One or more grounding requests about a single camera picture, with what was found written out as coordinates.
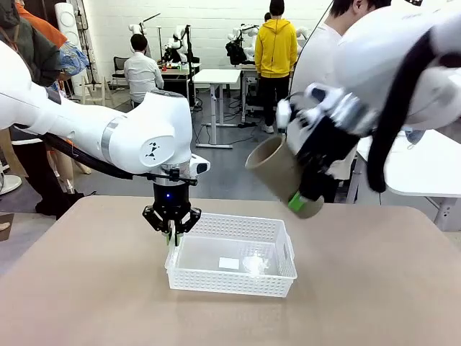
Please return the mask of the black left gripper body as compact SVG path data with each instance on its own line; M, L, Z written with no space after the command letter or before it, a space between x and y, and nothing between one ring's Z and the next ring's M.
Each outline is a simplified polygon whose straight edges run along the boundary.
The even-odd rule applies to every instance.
M190 212L189 185L153 185L153 209L163 220L182 220Z

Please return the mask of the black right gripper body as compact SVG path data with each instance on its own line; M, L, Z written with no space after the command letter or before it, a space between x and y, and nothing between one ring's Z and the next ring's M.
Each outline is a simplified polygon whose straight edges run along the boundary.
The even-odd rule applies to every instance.
M358 142L359 136L336 127L331 118L323 116L296 154L297 162L302 168L326 174L331 165L345 159Z

